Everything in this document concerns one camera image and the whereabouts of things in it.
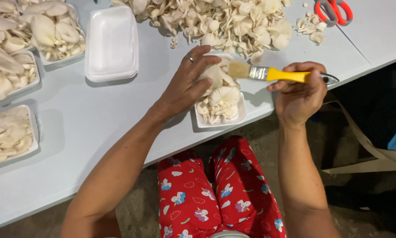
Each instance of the hand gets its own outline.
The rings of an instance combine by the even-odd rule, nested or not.
[[[221,58],[217,56],[203,56],[210,50],[211,46],[209,45],[196,46],[187,54],[194,58],[194,62],[182,59],[169,86],[156,102],[156,108],[162,110],[164,119],[169,120],[189,110],[211,86],[213,81],[210,78],[196,81],[205,66],[221,61]]]
[[[279,80],[267,86],[268,91],[280,91],[276,98],[276,114],[285,127],[305,126],[307,119],[316,113],[323,103],[327,86],[320,76],[326,68],[319,63],[291,63],[283,71],[311,71],[309,83],[301,84],[290,80]]]

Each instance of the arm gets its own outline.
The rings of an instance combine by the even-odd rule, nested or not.
[[[280,90],[276,99],[279,116],[278,170],[285,208],[285,223],[291,237],[339,238],[328,209],[322,180],[312,160],[305,122],[321,107],[327,87],[316,63],[295,63],[285,71],[312,71],[310,83],[279,81],[269,91]]]
[[[62,238],[121,237],[115,207],[135,183],[164,124],[189,110],[210,87],[211,79],[195,82],[206,65],[220,62],[216,56],[203,56],[210,49],[198,46],[188,53],[194,63],[182,60],[161,98],[94,167],[67,210]]]

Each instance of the brush bristles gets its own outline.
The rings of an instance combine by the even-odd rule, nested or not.
[[[227,74],[233,78],[249,78],[250,67],[247,64],[232,61],[229,64],[229,70]]]

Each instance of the red pajama pants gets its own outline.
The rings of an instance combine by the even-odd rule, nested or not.
[[[233,136],[210,158],[215,190],[191,149],[158,164],[162,238],[206,238],[236,230],[251,238],[285,238],[281,214],[247,140]]]

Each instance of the yellow brush handle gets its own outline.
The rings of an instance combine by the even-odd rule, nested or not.
[[[309,78],[307,75],[309,74],[310,72],[283,72],[270,67],[269,72],[267,73],[267,81],[286,79],[298,83],[308,84]]]

